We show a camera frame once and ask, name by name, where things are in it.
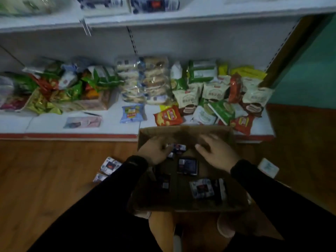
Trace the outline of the white flat packet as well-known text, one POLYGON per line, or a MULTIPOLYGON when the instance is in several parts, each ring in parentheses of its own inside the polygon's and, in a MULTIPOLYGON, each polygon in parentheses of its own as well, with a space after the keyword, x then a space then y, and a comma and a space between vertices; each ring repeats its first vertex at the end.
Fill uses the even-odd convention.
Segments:
POLYGON ((276 175, 279 173, 279 167, 277 167, 275 164, 273 164, 266 158, 263 158, 261 160, 261 162, 258 165, 258 169, 272 179, 274 179, 276 175))

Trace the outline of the green white snack box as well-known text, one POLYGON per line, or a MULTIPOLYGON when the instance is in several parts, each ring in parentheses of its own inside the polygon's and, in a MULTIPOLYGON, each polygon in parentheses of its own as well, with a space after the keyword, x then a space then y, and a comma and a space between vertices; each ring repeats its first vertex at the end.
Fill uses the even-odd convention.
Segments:
POLYGON ((189 71, 189 83, 210 82, 217 76, 217 69, 201 69, 189 71))
POLYGON ((191 59, 188 62, 188 69, 190 71, 214 69, 216 61, 216 59, 191 59))

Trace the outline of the light blue snack packet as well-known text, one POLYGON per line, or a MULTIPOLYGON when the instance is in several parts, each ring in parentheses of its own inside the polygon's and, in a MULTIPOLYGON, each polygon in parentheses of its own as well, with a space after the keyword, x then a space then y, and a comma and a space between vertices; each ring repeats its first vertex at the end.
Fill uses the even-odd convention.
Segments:
POLYGON ((120 119, 121 124, 125 123, 137 123, 146 120, 145 116, 145 105, 144 104, 134 104, 131 106, 122 107, 122 117, 120 119))

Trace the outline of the printed paper leaflet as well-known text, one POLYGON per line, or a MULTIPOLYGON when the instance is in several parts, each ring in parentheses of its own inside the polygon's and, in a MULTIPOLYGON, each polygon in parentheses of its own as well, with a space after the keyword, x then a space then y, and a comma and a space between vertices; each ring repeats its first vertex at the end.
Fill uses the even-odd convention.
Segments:
POLYGON ((89 116, 89 117, 69 117, 66 120, 64 129, 76 128, 98 128, 100 127, 102 117, 89 116))

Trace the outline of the pile of white cake packets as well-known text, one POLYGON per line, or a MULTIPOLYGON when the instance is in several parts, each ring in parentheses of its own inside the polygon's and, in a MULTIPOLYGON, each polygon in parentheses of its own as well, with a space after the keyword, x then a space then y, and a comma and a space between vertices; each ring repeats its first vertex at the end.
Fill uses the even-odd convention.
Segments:
MULTIPOLYGON (((228 102, 230 93, 229 68, 227 63, 216 61, 217 76, 210 82, 189 83, 189 69, 184 70, 180 62, 175 62, 170 70, 170 78, 185 78, 188 89, 172 91, 174 105, 179 108, 182 117, 191 116, 191 122, 201 125, 224 123, 208 106, 209 102, 225 100, 228 102)), ((274 89, 262 87, 263 80, 247 77, 241 78, 242 99, 231 105, 235 110, 235 118, 253 115, 261 118, 266 104, 274 94, 274 89)))

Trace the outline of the pile of mixed colourful snack packets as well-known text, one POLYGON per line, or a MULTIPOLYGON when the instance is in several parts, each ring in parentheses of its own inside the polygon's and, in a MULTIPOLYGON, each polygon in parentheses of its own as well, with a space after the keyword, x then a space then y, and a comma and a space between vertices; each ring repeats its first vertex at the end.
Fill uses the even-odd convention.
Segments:
POLYGON ((60 100, 92 99, 103 90, 115 90, 121 78, 111 66, 96 65, 77 56, 69 61, 40 57, 21 73, 0 72, 0 114, 63 114, 51 103, 60 100))

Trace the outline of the blue white pack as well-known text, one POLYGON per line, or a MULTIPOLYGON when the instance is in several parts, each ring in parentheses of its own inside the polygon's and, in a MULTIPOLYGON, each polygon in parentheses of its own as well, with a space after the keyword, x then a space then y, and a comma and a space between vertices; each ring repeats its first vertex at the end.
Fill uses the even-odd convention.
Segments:
POLYGON ((131 12, 129 0, 76 0, 85 17, 116 16, 131 12))

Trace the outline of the clear price tag holder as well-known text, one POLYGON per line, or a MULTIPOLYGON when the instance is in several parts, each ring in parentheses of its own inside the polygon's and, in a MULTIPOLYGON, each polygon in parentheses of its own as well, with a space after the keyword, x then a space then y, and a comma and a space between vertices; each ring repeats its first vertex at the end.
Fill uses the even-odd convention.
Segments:
POLYGON ((84 32, 86 36, 91 37, 92 36, 92 29, 91 27, 86 23, 86 20, 83 18, 80 20, 80 23, 84 29, 84 32))

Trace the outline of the pale green bag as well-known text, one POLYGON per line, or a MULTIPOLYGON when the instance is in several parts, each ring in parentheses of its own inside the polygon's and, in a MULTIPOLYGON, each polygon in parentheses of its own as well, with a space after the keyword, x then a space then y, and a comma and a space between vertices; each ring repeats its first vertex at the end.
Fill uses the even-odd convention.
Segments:
POLYGON ((0 16, 32 16, 52 13, 56 0, 0 0, 0 16))

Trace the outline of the blue white packet with red label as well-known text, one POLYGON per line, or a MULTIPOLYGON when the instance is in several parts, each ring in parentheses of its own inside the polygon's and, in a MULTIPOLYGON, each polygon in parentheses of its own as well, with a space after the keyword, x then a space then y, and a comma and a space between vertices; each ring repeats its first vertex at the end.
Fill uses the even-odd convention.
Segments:
POLYGON ((180 0, 130 0, 133 14, 172 12, 180 9, 180 0))

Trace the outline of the dark square snack packet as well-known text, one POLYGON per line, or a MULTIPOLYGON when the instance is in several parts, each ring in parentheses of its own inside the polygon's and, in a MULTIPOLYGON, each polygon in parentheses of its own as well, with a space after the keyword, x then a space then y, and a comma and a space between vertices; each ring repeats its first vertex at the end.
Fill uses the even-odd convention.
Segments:
POLYGON ((178 160, 177 173, 183 175, 197 176, 198 161, 192 157, 181 157, 178 160))

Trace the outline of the yellow snack packet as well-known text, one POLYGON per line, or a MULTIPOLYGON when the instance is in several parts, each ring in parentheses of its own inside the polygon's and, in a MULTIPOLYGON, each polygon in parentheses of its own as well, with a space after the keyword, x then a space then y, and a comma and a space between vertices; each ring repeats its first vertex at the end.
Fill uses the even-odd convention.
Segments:
POLYGON ((254 69, 253 66, 241 66, 230 69, 230 75, 239 74, 241 77, 264 80, 267 76, 266 72, 254 69))

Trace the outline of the person's right hand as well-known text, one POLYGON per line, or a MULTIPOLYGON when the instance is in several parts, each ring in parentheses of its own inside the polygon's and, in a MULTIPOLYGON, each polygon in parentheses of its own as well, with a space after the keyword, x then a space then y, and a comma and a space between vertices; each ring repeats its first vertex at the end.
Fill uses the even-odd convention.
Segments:
POLYGON ((214 134, 201 134, 202 138, 211 152, 211 156, 203 156, 203 158, 213 167, 230 173, 231 169, 242 159, 233 148, 226 142, 214 134))

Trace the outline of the pile of clear-wrapped sandwich breads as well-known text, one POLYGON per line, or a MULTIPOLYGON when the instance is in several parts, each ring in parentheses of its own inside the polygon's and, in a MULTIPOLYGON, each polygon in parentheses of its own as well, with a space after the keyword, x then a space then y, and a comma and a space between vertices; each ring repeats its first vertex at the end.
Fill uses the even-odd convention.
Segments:
POLYGON ((120 95, 125 102, 167 105, 172 98, 167 56, 120 57, 115 70, 121 78, 120 95))

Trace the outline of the person's right slipper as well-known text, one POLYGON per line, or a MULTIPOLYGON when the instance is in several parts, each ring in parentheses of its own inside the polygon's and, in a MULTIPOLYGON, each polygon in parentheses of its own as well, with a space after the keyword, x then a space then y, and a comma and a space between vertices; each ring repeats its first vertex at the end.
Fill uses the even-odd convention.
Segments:
POLYGON ((226 213, 220 213, 217 218, 217 230, 221 234, 221 236, 231 239, 235 235, 235 230, 232 228, 229 222, 228 215, 226 213))

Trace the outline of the orange red snack packet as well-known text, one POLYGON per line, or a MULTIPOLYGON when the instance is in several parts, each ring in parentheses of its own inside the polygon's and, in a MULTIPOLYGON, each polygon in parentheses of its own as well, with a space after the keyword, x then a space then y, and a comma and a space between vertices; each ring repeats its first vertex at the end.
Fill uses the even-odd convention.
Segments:
POLYGON ((230 121, 230 127, 244 135, 249 136, 255 117, 253 115, 241 116, 230 121))
POLYGON ((158 127, 176 126, 181 125, 184 122, 184 119, 179 112, 179 108, 175 105, 159 113, 153 114, 153 116, 158 127))

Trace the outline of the person's left slipper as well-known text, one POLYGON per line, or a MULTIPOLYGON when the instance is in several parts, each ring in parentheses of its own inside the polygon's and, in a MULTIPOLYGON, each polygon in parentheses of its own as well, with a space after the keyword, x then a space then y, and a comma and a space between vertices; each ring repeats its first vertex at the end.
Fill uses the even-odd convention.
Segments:
POLYGON ((133 215, 149 220, 150 216, 151 216, 152 212, 151 211, 140 211, 140 210, 135 210, 133 215))

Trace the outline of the brown cardboard tray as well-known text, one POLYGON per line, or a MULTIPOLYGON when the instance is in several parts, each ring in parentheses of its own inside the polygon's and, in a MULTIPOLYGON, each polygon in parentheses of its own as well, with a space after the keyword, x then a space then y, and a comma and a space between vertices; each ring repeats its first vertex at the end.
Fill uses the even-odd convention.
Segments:
POLYGON ((108 110, 111 106, 111 95, 111 90, 103 90, 92 99, 84 97, 83 99, 68 101, 57 99, 57 95, 54 94, 54 97, 51 97, 50 101, 64 113, 73 111, 104 111, 108 110))

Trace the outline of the small green snack packet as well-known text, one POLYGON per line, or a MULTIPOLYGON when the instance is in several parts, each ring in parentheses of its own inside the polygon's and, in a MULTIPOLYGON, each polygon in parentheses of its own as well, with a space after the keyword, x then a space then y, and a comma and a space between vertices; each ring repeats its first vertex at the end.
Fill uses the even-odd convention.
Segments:
POLYGON ((171 78, 170 84, 171 84, 172 91, 176 91, 176 90, 186 91, 188 89, 187 81, 183 77, 179 79, 171 78))

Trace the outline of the brown cardboard box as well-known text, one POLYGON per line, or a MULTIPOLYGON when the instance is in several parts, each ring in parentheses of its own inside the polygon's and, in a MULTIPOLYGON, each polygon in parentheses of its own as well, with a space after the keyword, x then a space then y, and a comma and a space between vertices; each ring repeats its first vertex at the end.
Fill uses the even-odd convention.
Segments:
POLYGON ((161 164, 145 172, 137 183, 129 200, 129 206, 140 211, 175 211, 175 212, 225 212, 240 211, 248 208, 247 193, 228 173, 212 167, 196 151, 195 144, 205 148, 208 145, 200 138, 201 134, 215 134, 229 145, 235 145, 233 130, 225 126, 167 126, 141 128, 138 135, 138 148, 150 138, 165 136, 170 144, 183 144, 187 151, 167 159, 161 164), (177 173, 178 160, 181 157, 191 157, 198 161, 197 176, 177 173), (170 193, 157 190, 157 175, 170 174, 170 193), (208 178, 223 178, 226 182, 227 200, 217 205, 215 198, 194 199, 189 182, 208 178))

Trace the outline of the person's right forearm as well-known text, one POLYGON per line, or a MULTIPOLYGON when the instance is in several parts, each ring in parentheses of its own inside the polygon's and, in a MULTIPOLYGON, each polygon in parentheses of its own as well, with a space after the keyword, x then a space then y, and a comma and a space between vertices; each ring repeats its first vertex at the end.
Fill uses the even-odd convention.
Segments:
POLYGON ((262 173, 247 160, 239 160, 230 170, 234 178, 254 199, 278 233, 277 244, 252 237, 239 242, 241 248, 264 246, 283 252, 336 252, 336 216, 280 182, 262 173))

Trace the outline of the green flat snack packet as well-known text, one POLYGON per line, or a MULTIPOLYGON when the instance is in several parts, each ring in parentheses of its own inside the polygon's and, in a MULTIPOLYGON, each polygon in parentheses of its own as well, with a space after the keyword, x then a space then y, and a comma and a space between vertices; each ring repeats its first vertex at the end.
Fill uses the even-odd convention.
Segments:
POLYGON ((230 122, 235 118, 235 110, 233 106, 225 100, 209 102, 208 106, 216 114, 216 116, 226 126, 230 126, 230 122))

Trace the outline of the person's left hand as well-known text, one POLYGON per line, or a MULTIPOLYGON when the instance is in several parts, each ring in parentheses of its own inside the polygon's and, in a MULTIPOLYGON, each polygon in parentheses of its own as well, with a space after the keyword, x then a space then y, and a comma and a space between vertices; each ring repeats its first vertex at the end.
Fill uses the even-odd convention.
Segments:
POLYGON ((146 160, 149 167, 153 167, 162 163, 166 158, 158 157, 158 136, 150 138, 141 148, 137 151, 136 156, 146 160))

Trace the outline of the person's slipper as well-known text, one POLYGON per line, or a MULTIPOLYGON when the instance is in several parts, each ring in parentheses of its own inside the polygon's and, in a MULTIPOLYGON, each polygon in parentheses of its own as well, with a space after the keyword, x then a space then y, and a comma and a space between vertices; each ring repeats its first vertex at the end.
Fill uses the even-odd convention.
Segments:
POLYGON ((232 228, 229 222, 228 215, 226 213, 220 213, 217 218, 217 230, 221 234, 221 236, 231 239, 235 235, 235 230, 232 228))
POLYGON ((150 216, 151 216, 152 212, 151 211, 140 211, 140 210, 135 210, 133 215, 149 220, 150 216))

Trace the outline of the white metal shelf unit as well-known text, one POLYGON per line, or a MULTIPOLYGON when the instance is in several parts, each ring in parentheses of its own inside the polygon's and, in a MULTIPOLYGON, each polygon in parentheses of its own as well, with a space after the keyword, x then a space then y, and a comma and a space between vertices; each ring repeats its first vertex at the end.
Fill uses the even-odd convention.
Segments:
POLYGON ((296 43, 321 14, 336 13, 336 0, 226 3, 181 0, 175 12, 85 18, 73 0, 56 14, 0 18, 0 71, 19 72, 38 56, 67 60, 167 55, 172 62, 223 58, 233 67, 253 65, 272 84, 296 43), (81 19, 92 29, 86 36, 81 19))

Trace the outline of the person's left forearm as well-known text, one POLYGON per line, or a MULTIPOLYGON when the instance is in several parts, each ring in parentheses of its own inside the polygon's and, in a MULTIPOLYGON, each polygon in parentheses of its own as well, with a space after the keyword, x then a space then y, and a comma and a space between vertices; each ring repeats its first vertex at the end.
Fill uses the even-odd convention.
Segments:
POLYGON ((58 217, 27 252, 162 252, 149 221, 130 214, 127 204, 147 168, 165 159, 163 153, 129 157, 58 217))

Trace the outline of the tall red snack packet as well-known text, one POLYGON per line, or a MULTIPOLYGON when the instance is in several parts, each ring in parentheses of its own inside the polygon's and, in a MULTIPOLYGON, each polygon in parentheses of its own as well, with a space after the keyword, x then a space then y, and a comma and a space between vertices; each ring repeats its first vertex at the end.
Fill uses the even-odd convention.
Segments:
POLYGON ((230 93, 228 102, 235 104, 239 103, 242 99, 242 77, 240 74, 235 73, 230 78, 230 93))

